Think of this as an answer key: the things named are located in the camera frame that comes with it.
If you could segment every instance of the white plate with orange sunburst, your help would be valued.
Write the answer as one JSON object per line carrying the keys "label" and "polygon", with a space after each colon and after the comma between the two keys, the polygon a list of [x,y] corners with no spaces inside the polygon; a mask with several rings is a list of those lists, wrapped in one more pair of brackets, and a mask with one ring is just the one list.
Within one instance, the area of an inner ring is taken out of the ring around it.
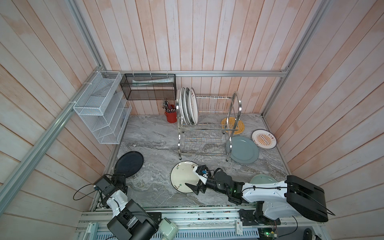
{"label": "white plate with orange sunburst", "polygon": [[254,130],[252,140],[262,149],[272,149],[277,145],[276,137],[264,129]]}

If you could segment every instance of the white wire organizer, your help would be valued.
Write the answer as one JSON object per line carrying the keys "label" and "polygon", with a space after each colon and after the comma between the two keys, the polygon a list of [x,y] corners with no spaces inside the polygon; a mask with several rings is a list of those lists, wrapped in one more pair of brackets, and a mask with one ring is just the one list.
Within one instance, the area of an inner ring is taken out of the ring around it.
{"label": "white wire organizer", "polygon": [[[177,128],[179,133],[178,152],[181,160],[182,154],[226,156],[226,161],[232,151],[232,136],[240,119],[242,104],[235,92],[232,97],[227,96],[196,96],[199,109],[198,124],[188,125],[184,116],[180,114],[179,94],[176,98]],[[227,119],[224,124],[217,121]],[[235,123],[228,122],[230,117]]]}
{"label": "white wire organizer", "polygon": [[116,92],[119,72],[98,72],[75,104],[75,111],[101,144],[119,144],[132,106]]}

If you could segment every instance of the wooden wall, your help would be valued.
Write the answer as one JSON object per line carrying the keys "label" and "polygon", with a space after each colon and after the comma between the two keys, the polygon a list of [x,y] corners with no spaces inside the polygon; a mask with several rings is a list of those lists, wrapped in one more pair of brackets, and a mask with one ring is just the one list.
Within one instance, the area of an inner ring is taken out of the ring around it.
{"label": "wooden wall", "polygon": [[[109,70],[285,68],[319,0],[77,0]],[[178,78],[197,94],[232,95],[260,113],[280,78]],[[134,101],[132,114],[162,114]]]}
{"label": "wooden wall", "polygon": [[[0,1],[0,185],[96,67],[65,1]],[[2,239],[71,239],[111,147],[75,115],[0,217]],[[88,194],[83,188],[77,198]]]}
{"label": "wooden wall", "polygon": [[384,237],[383,13],[334,1],[266,115],[292,173],[325,190],[333,239]]}

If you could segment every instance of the red cup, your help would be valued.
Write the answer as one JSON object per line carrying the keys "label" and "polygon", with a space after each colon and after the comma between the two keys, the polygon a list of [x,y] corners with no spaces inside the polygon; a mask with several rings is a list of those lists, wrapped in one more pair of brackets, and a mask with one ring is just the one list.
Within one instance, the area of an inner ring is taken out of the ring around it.
{"label": "red cup", "polygon": [[173,112],[173,113],[164,112],[164,114],[167,116],[167,121],[169,123],[177,122],[177,113],[176,112]]}

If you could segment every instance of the gray marble surface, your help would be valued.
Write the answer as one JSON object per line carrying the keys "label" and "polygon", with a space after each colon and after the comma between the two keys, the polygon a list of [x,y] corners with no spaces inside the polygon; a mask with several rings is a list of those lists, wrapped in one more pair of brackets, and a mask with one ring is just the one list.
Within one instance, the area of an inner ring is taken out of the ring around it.
{"label": "gray marble surface", "polygon": [[[239,136],[251,137],[256,129],[266,129],[258,114],[243,114],[245,130]],[[128,198],[142,207],[175,207],[196,205],[234,205],[228,197],[207,189],[205,194],[184,194],[175,190],[170,182],[173,167],[181,161],[192,161],[207,165],[209,169],[222,168],[233,180],[249,182],[256,174],[266,174],[278,181],[285,179],[287,172],[277,149],[260,149],[259,159],[247,165],[224,156],[182,155],[177,153],[177,124],[168,123],[164,115],[130,116],[127,129],[117,155],[120,158],[129,151],[138,151],[144,156],[144,164],[138,173],[127,178]]]}

